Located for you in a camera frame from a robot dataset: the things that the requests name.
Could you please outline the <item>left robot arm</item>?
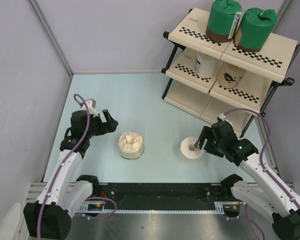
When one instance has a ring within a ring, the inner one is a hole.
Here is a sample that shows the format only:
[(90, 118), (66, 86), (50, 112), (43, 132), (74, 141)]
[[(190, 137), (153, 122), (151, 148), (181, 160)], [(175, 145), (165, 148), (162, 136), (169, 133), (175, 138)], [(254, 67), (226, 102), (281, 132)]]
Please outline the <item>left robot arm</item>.
[(66, 130), (60, 144), (60, 153), (41, 194), (35, 202), (26, 203), (23, 214), (29, 235), (37, 239), (64, 240), (71, 229), (72, 219), (88, 198), (95, 200), (101, 188), (97, 176), (81, 175), (72, 190), (68, 190), (77, 167), (82, 162), (95, 136), (113, 133), (118, 122), (104, 109), (105, 122), (94, 108), (71, 114), (71, 126)]

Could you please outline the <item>brown paper roll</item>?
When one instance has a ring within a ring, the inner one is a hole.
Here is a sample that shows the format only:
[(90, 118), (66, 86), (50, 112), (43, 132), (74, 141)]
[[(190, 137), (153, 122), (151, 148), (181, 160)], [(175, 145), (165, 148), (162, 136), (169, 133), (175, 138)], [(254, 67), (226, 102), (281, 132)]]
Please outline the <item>brown paper roll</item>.
[(228, 62), (223, 62), (216, 75), (216, 80), (223, 88), (236, 88), (244, 77), (245, 73), (245, 69)]

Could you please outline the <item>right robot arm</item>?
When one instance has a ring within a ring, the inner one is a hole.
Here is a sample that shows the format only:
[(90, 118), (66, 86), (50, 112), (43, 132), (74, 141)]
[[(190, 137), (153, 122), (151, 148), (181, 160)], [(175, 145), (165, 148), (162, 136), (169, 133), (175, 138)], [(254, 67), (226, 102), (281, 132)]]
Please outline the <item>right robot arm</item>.
[(300, 240), (300, 195), (269, 167), (248, 139), (237, 138), (228, 121), (220, 120), (204, 126), (194, 146), (234, 163), (261, 189), (251, 189), (246, 181), (233, 174), (229, 176), (232, 182), (220, 188), (225, 200), (236, 198), (245, 202), (271, 223), (281, 240)]

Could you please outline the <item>green roll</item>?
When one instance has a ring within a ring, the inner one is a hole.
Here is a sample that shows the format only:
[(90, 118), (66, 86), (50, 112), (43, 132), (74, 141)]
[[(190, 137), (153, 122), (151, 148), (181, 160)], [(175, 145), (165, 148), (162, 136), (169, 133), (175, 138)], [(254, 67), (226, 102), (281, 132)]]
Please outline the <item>green roll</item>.
[(233, 43), (246, 52), (259, 52), (276, 24), (274, 9), (249, 8), (243, 14)]
[(226, 43), (233, 39), (243, 8), (235, 0), (215, 0), (210, 9), (206, 36), (216, 43)]

